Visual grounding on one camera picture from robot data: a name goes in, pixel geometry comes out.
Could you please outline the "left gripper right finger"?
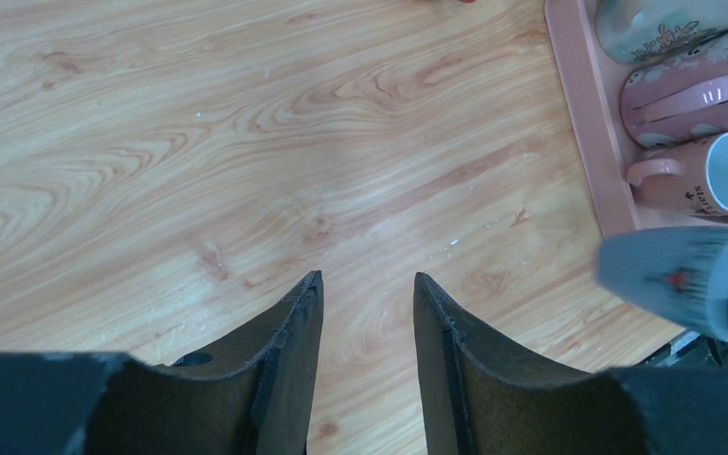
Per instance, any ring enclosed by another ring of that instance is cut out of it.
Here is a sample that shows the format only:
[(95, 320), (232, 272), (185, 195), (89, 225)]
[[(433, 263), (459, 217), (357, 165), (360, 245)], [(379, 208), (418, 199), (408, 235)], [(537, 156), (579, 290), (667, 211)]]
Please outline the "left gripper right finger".
[(500, 333), (425, 273), (413, 323), (431, 454), (728, 454), (728, 368), (582, 372)]

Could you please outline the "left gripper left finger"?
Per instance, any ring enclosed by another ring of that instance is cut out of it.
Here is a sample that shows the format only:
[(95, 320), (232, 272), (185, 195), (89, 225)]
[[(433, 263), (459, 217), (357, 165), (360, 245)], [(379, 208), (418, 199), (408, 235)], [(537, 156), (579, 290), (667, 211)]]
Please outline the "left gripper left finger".
[(323, 281), (171, 365), (121, 352), (0, 353), (0, 454), (303, 454)]

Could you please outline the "grey-blue dotted mug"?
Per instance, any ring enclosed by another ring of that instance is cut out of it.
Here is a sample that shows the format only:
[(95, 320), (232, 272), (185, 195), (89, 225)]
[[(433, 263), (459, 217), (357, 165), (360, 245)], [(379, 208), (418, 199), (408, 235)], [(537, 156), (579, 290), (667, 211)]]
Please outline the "grey-blue dotted mug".
[(728, 342), (728, 227), (662, 227), (613, 235), (595, 278), (622, 300)]

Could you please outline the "small pink dotted mug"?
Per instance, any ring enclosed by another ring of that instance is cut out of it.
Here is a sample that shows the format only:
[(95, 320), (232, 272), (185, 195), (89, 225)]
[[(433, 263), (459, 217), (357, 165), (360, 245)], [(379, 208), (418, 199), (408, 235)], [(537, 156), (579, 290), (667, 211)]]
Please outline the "small pink dotted mug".
[(691, 216), (728, 216), (728, 132), (668, 149), (628, 167), (636, 202)]

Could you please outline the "pink upside-down mug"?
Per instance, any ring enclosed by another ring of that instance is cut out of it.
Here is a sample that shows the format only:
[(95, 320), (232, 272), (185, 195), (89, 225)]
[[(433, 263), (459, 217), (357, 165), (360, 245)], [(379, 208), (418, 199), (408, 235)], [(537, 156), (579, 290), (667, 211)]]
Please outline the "pink upside-down mug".
[(649, 149), (728, 132), (728, 31), (630, 73), (619, 111)]

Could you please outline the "pink plastic tray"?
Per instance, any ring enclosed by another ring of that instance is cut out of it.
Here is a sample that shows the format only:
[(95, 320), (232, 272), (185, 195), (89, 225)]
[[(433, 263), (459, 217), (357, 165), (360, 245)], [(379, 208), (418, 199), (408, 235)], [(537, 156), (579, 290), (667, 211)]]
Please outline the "pink plastic tray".
[(639, 229), (728, 226), (728, 217), (696, 218), (650, 209), (635, 202), (626, 181), (630, 164), (650, 155), (627, 135), (618, 109), (623, 81), (632, 68), (615, 62), (598, 44), (595, 1), (545, 3), (555, 62), (604, 236)]

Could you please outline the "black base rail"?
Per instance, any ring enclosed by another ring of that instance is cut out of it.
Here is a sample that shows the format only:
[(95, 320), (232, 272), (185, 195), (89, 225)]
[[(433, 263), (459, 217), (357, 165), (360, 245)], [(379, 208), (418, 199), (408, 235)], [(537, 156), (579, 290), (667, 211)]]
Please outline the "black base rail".
[(728, 342), (685, 331), (640, 362), (643, 366), (728, 368)]

